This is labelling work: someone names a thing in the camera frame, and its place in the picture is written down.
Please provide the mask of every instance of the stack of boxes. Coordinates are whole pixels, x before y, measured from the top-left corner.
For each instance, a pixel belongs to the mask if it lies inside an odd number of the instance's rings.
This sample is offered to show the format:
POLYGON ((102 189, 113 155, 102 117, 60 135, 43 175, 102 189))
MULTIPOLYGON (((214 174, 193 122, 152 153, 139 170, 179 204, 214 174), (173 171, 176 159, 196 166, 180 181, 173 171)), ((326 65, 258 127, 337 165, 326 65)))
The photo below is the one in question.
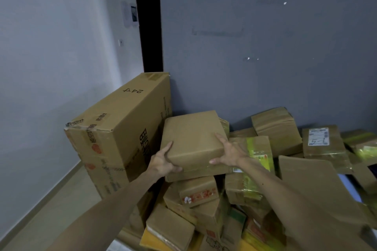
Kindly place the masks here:
POLYGON ((295 248, 251 178, 236 167, 209 164, 224 154, 215 133, 352 232, 377 225, 377 135, 340 134, 336 125, 326 125, 303 129, 301 138, 284 107, 253 115, 252 128, 233 132, 215 111, 175 117, 171 111, 169 74, 143 73, 65 127, 102 198, 137 178, 150 157, 173 141, 166 158, 183 171, 167 175, 135 207, 118 237, 134 249, 295 248), (355 178, 367 205, 352 199, 337 173, 355 178))

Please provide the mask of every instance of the finger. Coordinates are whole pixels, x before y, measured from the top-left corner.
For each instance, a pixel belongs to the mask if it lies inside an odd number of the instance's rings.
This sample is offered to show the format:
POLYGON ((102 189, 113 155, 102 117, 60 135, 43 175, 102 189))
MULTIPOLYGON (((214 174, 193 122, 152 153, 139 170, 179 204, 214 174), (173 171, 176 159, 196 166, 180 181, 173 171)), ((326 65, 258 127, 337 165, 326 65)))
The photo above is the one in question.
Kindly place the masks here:
POLYGON ((217 139, 219 139, 219 141, 222 143, 222 144, 225 144, 228 142, 228 139, 225 139, 224 136, 218 134, 218 133, 215 133, 214 134, 216 136, 217 139))
POLYGON ((213 158, 210 160, 211 165, 217 165, 220 163, 220 158, 213 158))
POLYGON ((173 144, 173 141, 170 141, 169 143, 167 143, 167 145, 166 145, 164 148, 162 148, 162 149, 161 149, 160 151, 158 151, 157 153, 158 153, 158 154, 163 154, 163 155, 165 155, 165 153, 166 153, 167 151, 169 151, 169 149, 171 148, 172 144, 173 144))
POLYGON ((183 170, 182 167, 178 167, 178 166, 173 166, 173 168, 172 168, 173 173, 179 173, 182 170, 183 170))

